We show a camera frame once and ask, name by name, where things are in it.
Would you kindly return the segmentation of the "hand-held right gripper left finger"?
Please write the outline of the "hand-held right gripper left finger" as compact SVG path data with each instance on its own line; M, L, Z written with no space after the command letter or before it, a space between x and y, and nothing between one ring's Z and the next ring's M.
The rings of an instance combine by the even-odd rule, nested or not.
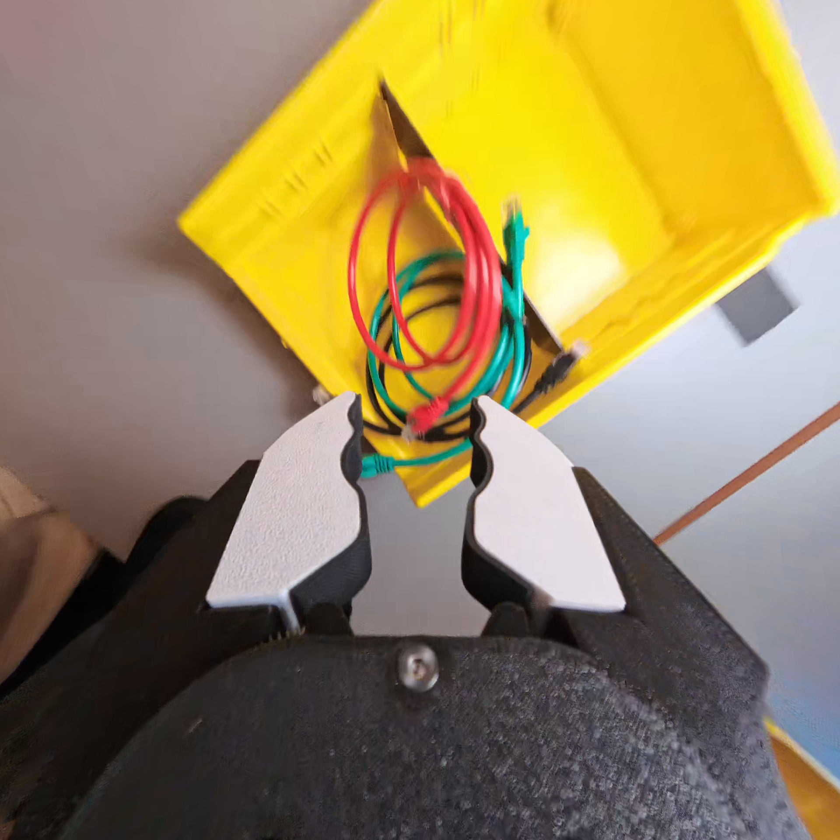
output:
M371 578L360 479L362 402L343 393L265 451L207 607L268 607L283 634L350 634L350 604Z

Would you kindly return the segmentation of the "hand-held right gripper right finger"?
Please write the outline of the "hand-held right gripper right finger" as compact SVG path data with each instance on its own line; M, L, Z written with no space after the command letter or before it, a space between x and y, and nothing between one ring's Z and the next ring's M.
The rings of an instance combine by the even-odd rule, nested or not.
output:
M627 598L574 466L487 397L470 408L470 482L461 581L487 609L515 609L535 634L560 619L625 621Z

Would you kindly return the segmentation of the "yellow storage bin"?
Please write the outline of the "yellow storage bin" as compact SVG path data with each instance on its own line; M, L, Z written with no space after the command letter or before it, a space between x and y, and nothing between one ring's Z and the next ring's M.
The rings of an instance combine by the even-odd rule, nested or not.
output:
M330 393L365 393L347 301L362 206L399 163L386 87L532 311L588 355L541 426L838 212L838 163L772 3L375 3L179 217Z

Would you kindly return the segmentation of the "person's beige hoodie torso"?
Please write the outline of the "person's beige hoodie torso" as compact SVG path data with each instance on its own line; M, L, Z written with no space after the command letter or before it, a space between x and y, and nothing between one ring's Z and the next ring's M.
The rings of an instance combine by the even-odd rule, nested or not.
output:
M5 682L89 572L98 546L69 514L0 469L0 680Z

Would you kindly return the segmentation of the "grey tape strip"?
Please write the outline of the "grey tape strip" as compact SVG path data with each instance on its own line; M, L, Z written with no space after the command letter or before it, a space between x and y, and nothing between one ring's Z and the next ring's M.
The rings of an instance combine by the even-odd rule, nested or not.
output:
M714 303L714 311L742 348L774 331L797 309L789 290L769 268Z

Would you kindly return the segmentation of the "black bin divider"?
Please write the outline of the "black bin divider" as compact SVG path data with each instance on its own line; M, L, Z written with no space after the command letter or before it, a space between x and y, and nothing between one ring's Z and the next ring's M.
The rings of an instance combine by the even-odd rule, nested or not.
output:
M395 100L393 92L388 89L386 81L378 79L378 94L386 107L388 120L392 124L395 146L406 159L429 159L436 163L440 169L442 165L436 161L433 152L425 146L420 133L414 130L412 122L408 120L406 113ZM548 352L550 355L561 354L565 348L560 339L554 337L554 333L546 327L543 318L533 309L528 294L524 294L524 316L530 327L530 337L535 342L535 346L543 352Z

